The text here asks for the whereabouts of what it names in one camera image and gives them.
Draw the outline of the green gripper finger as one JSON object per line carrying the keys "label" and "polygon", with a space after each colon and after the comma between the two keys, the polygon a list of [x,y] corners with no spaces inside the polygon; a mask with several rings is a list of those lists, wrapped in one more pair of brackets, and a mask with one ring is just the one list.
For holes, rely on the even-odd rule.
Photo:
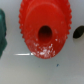
{"label": "green gripper finger", "polygon": [[3,51],[7,45],[6,41],[6,23],[5,23],[5,13],[0,9],[0,58],[3,54]]}

